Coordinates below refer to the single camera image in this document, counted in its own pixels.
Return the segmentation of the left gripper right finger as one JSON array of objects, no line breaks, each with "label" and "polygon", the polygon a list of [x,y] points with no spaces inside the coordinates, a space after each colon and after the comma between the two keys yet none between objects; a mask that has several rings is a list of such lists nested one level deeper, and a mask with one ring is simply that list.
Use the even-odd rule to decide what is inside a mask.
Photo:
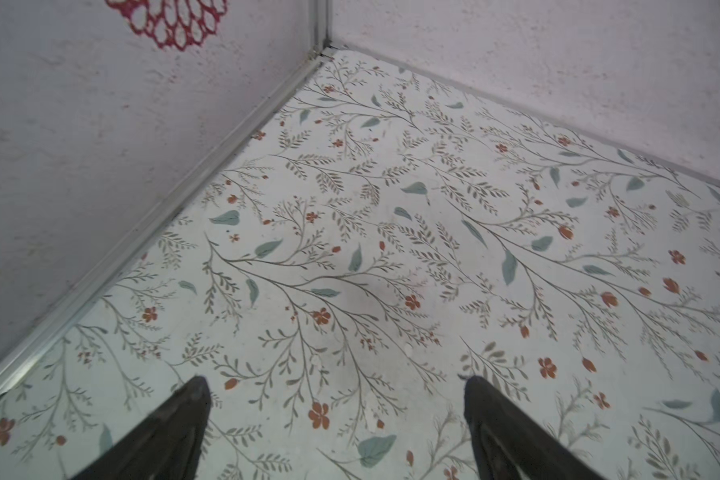
[{"label": "left gripper right finger", "polygon": [[463,378],[464,419],[481,479],[599,479],[487,379]]}]

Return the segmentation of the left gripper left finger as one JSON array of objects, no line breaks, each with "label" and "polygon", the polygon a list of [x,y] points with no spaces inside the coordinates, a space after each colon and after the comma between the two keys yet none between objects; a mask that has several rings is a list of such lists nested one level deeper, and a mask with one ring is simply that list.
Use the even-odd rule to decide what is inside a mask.
[{"label": "left gripper left finger", "polygon": [[211,408],[206,378],[192,377],[75,478],[194,479]]}]

